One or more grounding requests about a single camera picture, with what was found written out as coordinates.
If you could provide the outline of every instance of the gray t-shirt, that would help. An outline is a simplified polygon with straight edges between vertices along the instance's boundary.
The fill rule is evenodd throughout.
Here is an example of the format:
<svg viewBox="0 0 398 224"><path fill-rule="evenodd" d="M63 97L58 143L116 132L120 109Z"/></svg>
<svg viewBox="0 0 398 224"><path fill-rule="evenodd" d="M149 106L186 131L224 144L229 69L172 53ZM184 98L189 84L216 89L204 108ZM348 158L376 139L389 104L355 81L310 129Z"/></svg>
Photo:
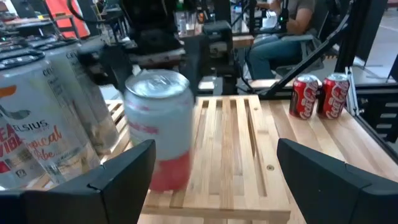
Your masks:
<svg viewBox="0 0 398 224"><path fill-rule="evenodd" d="M289 10L289 17L296 19L299 9L309 9L313 12L315 10L315 0L289 0L287 9Z"/></svg>

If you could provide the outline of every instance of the black machinery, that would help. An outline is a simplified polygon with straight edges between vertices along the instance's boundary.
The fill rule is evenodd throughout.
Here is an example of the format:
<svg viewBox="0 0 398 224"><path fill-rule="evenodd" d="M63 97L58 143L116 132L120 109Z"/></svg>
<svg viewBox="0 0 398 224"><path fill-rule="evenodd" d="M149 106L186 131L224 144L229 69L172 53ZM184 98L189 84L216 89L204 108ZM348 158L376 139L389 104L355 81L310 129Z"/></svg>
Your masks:
<svg viewBox="0 0 398 224"><path fill-rule="evenodd" d="M178 69L191 81L195 95L200 79L216 74L223 77L223 94L236 94L236 80L242 72L232 47L230 15L225 14L226 9L220 9L220 6L226 5L224 1L215 2L215 12L219 15L216 16L217 22L205 24L202 34L184 38L183 44L175 35L174 12L177 9L195 10L195 2L120 0L119 3L132 29L130 38L137 45L122 42L83 45L80 61L96 84L113 84L123 92L124 81L133 75L132 65L137 64L141 68ZM360 34L361 19L369 10L368 3L369 0L352 0L349 13L339 28L309 58L271 88L251 90L252 93L258 93L261 99L268 100L290 98L291 89L284 87L285 84L341 40L336 72L343 72L346 67L352 66L357 46L355 41ZM249 0L248 4L248 8L254 8L255 0ZM84 20L73 10L71 0L68 5L77 18ZM270 32L284 32L286 15L289 14L286 11L287 1L284 1L284 9L280 29ZM249 28L250 34L257 34L251 25ZM350 38L343 39L347 31L352 34ZM115 58L113 55L117 55L117 61L110 60ZM362 99L361 94L358 94L358 99ZM388 149L386 151L392 158L396 156ZM288 186L307 223L389 223L398 218L395 212L398 207L397 183L285 139L279 141L277 155ZM1 221L43 224L135 223L144 203L154 160L155 145L153 141L146 141L48 192L1 192L0 198L4 202L0 205ZM302 181L298 176L307 179Z"/></svg>

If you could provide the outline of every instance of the silver can lid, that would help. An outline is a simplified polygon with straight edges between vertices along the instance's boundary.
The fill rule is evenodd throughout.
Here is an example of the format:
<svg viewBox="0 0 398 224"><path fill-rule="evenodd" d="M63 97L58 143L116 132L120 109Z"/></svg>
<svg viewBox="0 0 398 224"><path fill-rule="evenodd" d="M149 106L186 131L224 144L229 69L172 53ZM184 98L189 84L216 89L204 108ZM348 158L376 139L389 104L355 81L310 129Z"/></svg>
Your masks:
<svg viewBox="0 0 398 224"><path fill-rule="evenodd" d="M144 98L169 98L183 93L189 81L172 70L146 70L126 81L126 88L133 94Z"/></svg>
<svg viewBox="0 0 398 224"><path fill-rule="evenodd" d="M311 83L311 82L317 82L318 78L315 75L304 74L299 76L297 80L304 83Z"/></svg>
<svg viewBox="0 0 398 224"><path fill-rule="evenodd" d="M348 80L348 76L345 73L332 73L328 76L329 80L332 81L347 81Z"/></svg>

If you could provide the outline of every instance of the blue jeans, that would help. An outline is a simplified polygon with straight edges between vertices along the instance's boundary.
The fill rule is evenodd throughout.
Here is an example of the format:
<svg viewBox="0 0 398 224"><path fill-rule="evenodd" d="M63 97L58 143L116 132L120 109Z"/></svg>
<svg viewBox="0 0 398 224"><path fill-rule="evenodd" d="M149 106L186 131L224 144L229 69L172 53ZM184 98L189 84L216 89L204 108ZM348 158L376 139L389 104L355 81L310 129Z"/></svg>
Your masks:
<svg viewBox="0 0 398 224"><path fill-rule="evenodd" d="M300 55L299 42L283 41L276 35L268 36L253 44L248 55L251 77L253 80L275 78L271 72L270 60L283 61Z"/></svg>

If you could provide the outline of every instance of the red soda can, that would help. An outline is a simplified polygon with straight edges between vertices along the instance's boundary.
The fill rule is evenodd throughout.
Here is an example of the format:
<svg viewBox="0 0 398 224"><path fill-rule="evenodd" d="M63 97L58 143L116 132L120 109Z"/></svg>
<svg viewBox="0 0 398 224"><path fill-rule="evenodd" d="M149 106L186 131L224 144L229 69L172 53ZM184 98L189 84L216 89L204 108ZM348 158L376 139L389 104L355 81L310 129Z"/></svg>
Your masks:
<svg viewBox="0 0 398 224"><path fill-rule="evenodd" d="M349 89L348 76L332 73L323 81L317 113L322 118L337 119L344 108Z"/></svg>
<svg viewBox="0 0 398 224"><path fill-rule="evenodd" d="M292 116L309 119L317 98L318 78L315 75L301 75L293 82L293 94L289 113Z"/></svg>

